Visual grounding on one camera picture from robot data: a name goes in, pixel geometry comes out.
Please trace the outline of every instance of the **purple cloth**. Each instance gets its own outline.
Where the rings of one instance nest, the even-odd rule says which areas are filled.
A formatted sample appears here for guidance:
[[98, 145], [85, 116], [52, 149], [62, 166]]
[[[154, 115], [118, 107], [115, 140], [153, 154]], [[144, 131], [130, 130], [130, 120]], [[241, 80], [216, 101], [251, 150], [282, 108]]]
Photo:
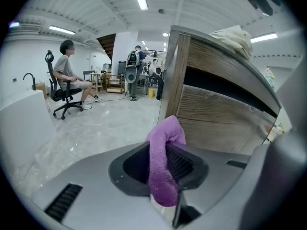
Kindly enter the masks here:
[[165, 144], [177, 142], [186, 144], [184, 131], [175, 116], [159, 123], [148, 134], [150, 173], [149, 188], [155, 201], [165, 207], [175, 206], [178, 198], [178, 186], [167, 169]]

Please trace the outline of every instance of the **office chair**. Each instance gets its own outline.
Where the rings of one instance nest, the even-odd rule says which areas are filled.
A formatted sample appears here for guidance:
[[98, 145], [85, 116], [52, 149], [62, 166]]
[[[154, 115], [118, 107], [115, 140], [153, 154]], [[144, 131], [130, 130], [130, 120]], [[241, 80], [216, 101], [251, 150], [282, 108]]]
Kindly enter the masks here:
[[58, 86], [58, 81], [55, 78], [55, 76], [53, 76], [53, 68], [52, 68], [52, 61], [53, 61], [53, 54], [50, 50], [48, 50], [48, 53], [45, 56], [45, 61], [48, 64], [48, 69], [49, 69], [49, 73], [50, 76], [52, 78], [49, 79], [50, 81], [50, 97], [52, 100], [54, 100], [55, 102], [58, 102], [59, 100], [62, 101], [66, 101], [66, 104], [64, 104], [63, 106], [59, 107], [58, 109], [53, 111], [53, 115], [56, 116], [56, 112], [64, 109], [63, 113], [62, 113], [62, 120], [65, 119], [65, 113], [67, 111], [67, 109], [71, 108], [71, 107], [76, 107], [80, 109], [80, 112], [83, 111], [82, 107], [80, 107], [78, 104], [79, 102], [70, 102], [73, 100], [72, 95], [81, 92], [81, 89], [75, 89], [75, 90], [71, 90], [71, 81], [65, 81], [67, 83], [67, 88], [65, 91], [63, 91], [62, 89], [57, 90], [57, 86]]

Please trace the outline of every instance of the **white counter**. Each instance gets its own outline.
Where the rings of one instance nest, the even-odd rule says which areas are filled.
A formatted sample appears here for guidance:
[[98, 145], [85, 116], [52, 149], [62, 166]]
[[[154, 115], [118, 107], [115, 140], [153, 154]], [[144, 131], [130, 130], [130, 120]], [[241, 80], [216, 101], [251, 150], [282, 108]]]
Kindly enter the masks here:
[[1, 159], [10, 172], [30, 166], [55, 133], [42, 91], [26, 91], [1, 102]]

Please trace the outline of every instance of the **gray floor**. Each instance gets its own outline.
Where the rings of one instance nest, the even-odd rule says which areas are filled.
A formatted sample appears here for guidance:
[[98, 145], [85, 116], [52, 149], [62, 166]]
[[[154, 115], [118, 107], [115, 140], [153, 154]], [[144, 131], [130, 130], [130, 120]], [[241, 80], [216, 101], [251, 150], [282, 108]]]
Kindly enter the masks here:
[[[16, 187], [26, 196], [41, 187], [61, 171], [87, 156], [144, 141], [157, 124], [160, 102], [144, 96], [131, 102], [122, 94], [100, 93], [104, 103], [93, 103], [92, 109], [80, 112], [71, 108], [65, 120], [52, 116], [52, 110], [63, 102], [47, 99], [50, 117], [56, 127], [56, 137], [35, 155], [30, 169], [15, 176]], [[74, 96], [77, 101], [80, 95]]]

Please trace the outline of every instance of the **sneaker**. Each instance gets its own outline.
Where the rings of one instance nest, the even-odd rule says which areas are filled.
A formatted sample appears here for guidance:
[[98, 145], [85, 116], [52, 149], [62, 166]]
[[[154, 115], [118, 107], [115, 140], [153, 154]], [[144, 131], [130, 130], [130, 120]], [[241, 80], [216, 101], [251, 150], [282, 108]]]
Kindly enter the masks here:
[[137, 100], [139, 100], [139, 98], [137, 98], [137, 97], [132, 97], [132, 96], [130, 96], [130, 101], [137, 101]]
[[101, 97], [94, 97], [95, 101], [98, 102], [98, 101], [101, 101], [102, 98]]
[[82, 107], [83, 110], [88, 110], [88, 109], [92, 108], [91, 105], [88, 105], [88, 104], [85, 104], [85, 103], [81, 103], [80, 106]]

